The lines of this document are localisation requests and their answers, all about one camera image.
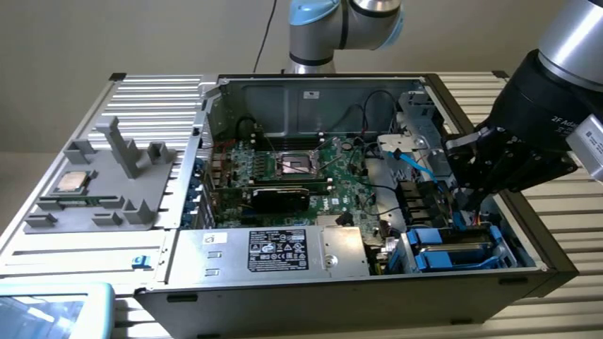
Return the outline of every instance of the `sticker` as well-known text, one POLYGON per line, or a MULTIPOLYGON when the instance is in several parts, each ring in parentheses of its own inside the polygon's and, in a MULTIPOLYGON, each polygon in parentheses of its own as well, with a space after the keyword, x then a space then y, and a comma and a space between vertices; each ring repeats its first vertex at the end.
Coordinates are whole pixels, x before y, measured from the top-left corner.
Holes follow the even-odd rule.
POLYGON ((303 98, 304 99, 319 99, 320 98, 320 92, 318 90, 304 90, 303 91, 303 98))
POLYGON ((586 147, 590 148, 597 160, 603 163, 603 140, 597 131, 587 131, 582 137, 586 141, 586 147))
POLYGON ((226 244, 228 239, 228 233, 206 233, 204 234, 204 244, 226 244))
POLYGON ((248 262, 251 272, 307 270, 308 247, 306 230, 251 231, 248 262))

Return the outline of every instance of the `metal table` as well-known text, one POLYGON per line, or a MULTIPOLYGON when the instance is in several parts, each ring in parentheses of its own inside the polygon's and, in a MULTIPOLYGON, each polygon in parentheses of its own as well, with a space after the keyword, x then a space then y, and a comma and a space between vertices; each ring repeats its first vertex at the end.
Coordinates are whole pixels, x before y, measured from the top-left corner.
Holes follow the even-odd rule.
MULTIPOLYGON (((506 78, 491 72, 439 75, 470 120, 479 123, 490 112, 506 78)), ((110 81, 72 138, 88 136, 96 149, 108 148, 91 121, 99 114, 114 115, 120 119, 124 136, 135 138, 139 146, 166 141, 182 156, 194 116, 200 109, 198 86, 214 81, 215 78, 196 75, 128 76, 123 81, 110 81)), ((207 155, 200 150, 198 156, 207 155)), ((114 338, 170 338, 130 294, 134 286, 166 274, 162 253, 171 251, 174 230, 36 235, 20 232, 23 224, 16 220, 48 189, 47 182, 62 166, 63 155, 59 155, 0 236, 0 277, 12 282, 103 279, 112 283, 118 293, 114 338), (132 270, 130 259, 139 255, 151 256, 152 269, 132 270)), ((175 187, 178 174, 176 163, 167 194, 175 187)), ((581 276, 566 286, 545 298, 518 301, 483 325, 287 338, 603 338, 603 186, 581 168, 523 193, 581 271, 581 276)), ((164 195, 162 207, 166 209, 162 213, 168 213, 170 195, 164 195)))

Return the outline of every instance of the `gray wall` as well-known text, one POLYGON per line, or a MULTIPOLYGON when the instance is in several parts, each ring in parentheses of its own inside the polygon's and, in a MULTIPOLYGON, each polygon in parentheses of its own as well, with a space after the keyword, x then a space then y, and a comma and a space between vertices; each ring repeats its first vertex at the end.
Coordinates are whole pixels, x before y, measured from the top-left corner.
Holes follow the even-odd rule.
MULTIPOLYGON (((271 0, 2 0, 0 150, 54 152, 108 75, 250 72, 271 0)), ((259 72, 286 66, 279 0, 259 72)), ((341 71, 513 71, 563 0, 406 0, 387 51, 338 52, 341 71)))

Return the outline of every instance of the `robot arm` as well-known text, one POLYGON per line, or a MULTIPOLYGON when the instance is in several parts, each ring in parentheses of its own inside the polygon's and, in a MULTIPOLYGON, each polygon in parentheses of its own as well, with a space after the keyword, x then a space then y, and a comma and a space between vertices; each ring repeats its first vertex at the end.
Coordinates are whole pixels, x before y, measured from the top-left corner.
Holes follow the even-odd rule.
POLYGON ((292 0, 288 73, 335 73, 337 49, 378 49, 403 29, 402 0, 292 0))
POLYGON ((603 0, 571 0, 470 137, 446 140, 463 209, 489 194, 521 191, 578 169, 603 178, 603 0))

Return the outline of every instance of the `power supply label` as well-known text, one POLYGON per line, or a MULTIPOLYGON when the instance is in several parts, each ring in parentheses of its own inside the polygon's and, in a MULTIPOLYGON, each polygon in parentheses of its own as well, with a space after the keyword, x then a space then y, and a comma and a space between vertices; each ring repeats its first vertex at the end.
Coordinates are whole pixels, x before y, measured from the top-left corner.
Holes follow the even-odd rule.
POLYGON ((251 231, 247 269, 251 272, 307 270, 306 230, 251 231))

